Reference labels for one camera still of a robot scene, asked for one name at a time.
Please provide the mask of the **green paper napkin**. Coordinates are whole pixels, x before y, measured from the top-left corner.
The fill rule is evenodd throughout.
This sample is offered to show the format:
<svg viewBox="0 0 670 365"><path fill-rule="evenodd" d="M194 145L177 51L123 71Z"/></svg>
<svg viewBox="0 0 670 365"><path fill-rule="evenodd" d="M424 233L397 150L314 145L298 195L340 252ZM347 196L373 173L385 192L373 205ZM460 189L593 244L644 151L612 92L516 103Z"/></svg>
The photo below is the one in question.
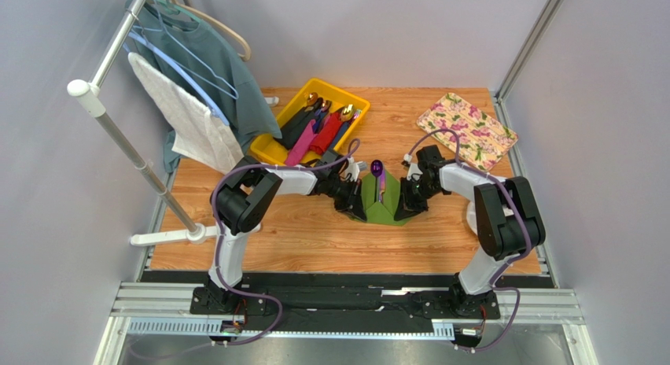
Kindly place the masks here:
<svg viewBox="0 0 670 365"><path fill-rule="evenodd" d="M386 172L386 187L381 201L375 198L376 181L377 179L371 173L363 176L361 197L366 219L355 218L355 220L370 224L404 226L410 221L410 218L395 220L401 191L400 181L388 171Z"/></svg>

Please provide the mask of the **dark purple spoon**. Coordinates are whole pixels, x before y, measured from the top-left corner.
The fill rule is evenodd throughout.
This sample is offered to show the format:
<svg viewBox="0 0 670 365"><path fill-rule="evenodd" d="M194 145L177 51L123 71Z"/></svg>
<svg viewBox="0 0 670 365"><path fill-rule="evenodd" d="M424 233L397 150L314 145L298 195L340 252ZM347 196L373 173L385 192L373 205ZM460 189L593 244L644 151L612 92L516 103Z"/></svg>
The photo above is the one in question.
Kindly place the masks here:
<svg viewBox="0 0 670 365"><path fill-rule="evenodd" d="M371 172L371 174L373 175L373 177L374 177L374 179L375 179L375 196L374 196L374 200L375 200L376 202L379 202L379 201L377 200L377 177L380 175L380 171L381 171L382 168L385 169L385 168L384 168L384 165L383 165L383 162L382 162L381 160L373 160L373 161L372 161L372 163L371 163L371 171L370 171L370 172Z"/></svg>

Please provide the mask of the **iridescent rainbow table knife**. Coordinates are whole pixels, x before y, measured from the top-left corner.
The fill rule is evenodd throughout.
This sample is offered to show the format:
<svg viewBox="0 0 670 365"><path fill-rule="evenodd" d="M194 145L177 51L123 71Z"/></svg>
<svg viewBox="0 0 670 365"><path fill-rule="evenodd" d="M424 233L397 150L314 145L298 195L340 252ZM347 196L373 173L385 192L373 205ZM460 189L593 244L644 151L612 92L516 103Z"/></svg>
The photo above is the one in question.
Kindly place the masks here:
<svg viewBox="0 0 670 365"><path fill-rule="evenodd" d="M377 200L379 202L384 201L384 194L386 189L386 171L381 169L380 175L377 177Z"/></svg>

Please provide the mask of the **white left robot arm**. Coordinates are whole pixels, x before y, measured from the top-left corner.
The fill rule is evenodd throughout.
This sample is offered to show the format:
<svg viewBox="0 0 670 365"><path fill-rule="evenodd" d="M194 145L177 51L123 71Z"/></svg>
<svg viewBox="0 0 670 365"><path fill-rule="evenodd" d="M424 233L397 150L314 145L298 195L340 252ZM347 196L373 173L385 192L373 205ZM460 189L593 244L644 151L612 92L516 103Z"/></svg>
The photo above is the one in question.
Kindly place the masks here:
<svg viewBox="0 0 670 365"><path fill-rule="evenodd" d="M326 151L320 160L306 166L262 164L244 157L219 182L211 195L217 238L215 255L207 282L193 291L190 311L230 314L251 297L235 291L242 280L242 263L250 235L276 196L326 195L333 199L337 212L361 222L367 220L363 207L363 183L355 172L341 176L344 166L352 166L350 156Z"/></svg>

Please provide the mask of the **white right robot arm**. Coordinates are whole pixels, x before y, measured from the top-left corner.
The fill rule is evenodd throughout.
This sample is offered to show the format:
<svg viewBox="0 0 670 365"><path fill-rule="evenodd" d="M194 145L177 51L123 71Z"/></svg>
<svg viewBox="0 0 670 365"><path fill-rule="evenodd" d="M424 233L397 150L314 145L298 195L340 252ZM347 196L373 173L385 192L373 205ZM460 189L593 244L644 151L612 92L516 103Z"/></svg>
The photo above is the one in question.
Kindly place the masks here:
<svg viewBox="0 0 670 365"><path fill-rule="evenodd" d="M400 181L396 221L428 210L438 193L456 193L473 206L479 247L449 288L452 313L469 316L493 294L494 284L515 262L546 240L546 229L530 182L525 177L499 178L442 157L426 146L403 159L407 176Z"/></svg>

